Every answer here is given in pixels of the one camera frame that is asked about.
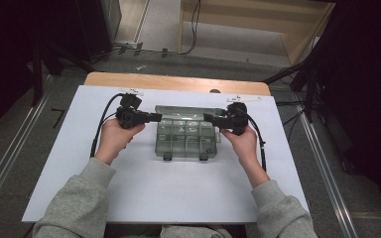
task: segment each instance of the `cuff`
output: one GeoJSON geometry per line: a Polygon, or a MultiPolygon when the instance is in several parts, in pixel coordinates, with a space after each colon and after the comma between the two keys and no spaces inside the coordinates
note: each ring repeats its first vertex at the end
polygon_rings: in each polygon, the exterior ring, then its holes
{"type": "Polygon", "coordinates": [[[79,176],[87,181],[103,187],[108,187],[115,173],[116,170],[109,167],[104,162],[99,161],[96,158],[90,158],[88,164],[79,176]]]}
{"type": "Polygon", "coordinates": [[[286,197],[275,180],[266,181],[253,188],[252,195],[259,209],[269,203],[283,200],[286,197]]]}

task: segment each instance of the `gray sleeve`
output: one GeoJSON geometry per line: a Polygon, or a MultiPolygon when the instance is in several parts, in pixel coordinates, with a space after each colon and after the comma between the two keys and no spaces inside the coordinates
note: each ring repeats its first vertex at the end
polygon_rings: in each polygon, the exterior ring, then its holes
{"type": "Polygon", "coordinates": [[[312,218],[293,196],[286,196],[275,180],[252,190],[258,206],[261,237],[317,237],[312,218]]]}
{"type": "Polygon", "coordinates": [[[49,204],[33,237],[103,237],[108,209],[107,187],[115,170],[91,158],[49,204]]]}

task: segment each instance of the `black tool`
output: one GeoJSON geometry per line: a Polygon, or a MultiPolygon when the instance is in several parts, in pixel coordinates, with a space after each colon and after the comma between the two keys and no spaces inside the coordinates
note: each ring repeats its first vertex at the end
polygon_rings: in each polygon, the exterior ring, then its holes
{"type": "Polygon", "coordinates": [[[242,102],[233,102],[227,106],[227,110],[223,110],[221,116],[203,113],[203,120],[219,129],[231,129],[234,135],[240,136],[248,125],[247,108],[242,102]]]}
{"type": "Polygon", "coordinates": [[[123,129],[132,128],[138,124],[160,122],[162,114],[148,113],[138,110],[142,100],[135,94],[125,94],[120,100],[120,106],[116,110],[116,118],[123,129]]]}
{"type": "Polygon", "coordinates": [[[265,142],[262,140],[261,132],[255,120],[247,114],[247,107],[243,102],[233,102],[227,106],[227,110],[222,110],[221,116],[213,116],[203,113],[203,120],[212,123],[212,126],[219,129],[231,129],[234,135],[240,136],[244,133],[244,128],[248,125],[248,121],[258,134],[259,147],[261,148],[261,163],[264,171],[267,171],[265,159],[265,142]]]}
{"type": "Polygon", "coordinates": [[[116,115],[116,118],[119,120],[119,124],[123,129],[129,129],[138,124],[144,124],[148,122],[160,122],[162,120],[162,114],[148,113],[138,110],[138,107],[141,104],[142,100],[139,97],[137,97],[137,95],[129,93],[118,93],[114,95],[107,103],[106,108],[104,108],[104,112],[101,115],[97,132],[95,134],[94,140],[92,141],[90,153],[91,157],[94,157],[98,135],[100,134],[101,127],[103,126],[104,121],[107,120],[108,117],[110,117],[108,116],[107,118],[105,118],[107,110],[109,109],[110,104],[113,102],[113,100],[116,99],[118,96],[121,96],[122,99],[120,100],[120,106],[117,108],[116,113],[114,114],[116,115]]]}

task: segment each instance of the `white paper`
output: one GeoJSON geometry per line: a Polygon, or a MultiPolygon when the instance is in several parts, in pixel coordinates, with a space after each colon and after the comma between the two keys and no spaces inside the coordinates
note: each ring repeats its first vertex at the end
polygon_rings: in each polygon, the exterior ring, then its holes
{"type": "MultiPolygon", "coordinates": [[[[226,108],[233,94],[139,89],[140,110],[154,112],[156,105],[226,108]]],[[[36,222],[52,198],[89,159],[92,139],[108,100],[116,87],[80,86],[24,214],[36,222]]],[[[246,102],[265,144],[268,175],[285,194],[308,209],[296,167],[271,96],[246,102]]],[[[116,99],[107,114],[119,106],[116,99]]],[[[155,153],[157,123],[134,137],[112,167],[108,222],[116,223],[247,223],[256,222],[257,208],[251,186],[231,144],[221,135],[217,155],[208,162],[164,162],[155,153]]]]}

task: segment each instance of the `plastic container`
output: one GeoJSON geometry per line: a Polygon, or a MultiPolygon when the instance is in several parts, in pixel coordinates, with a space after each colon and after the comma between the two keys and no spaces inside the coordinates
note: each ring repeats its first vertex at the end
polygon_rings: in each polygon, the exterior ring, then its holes
{"type": "Polygon", "coordinates": [[[219,116],[221,109],[158,105],[156,112],[163,114],[157,127],[158,157],[165,161],[173,158],[207,161],[215,157],[218,137],[212,124],[203,121],[203,113],[219,116]]]}

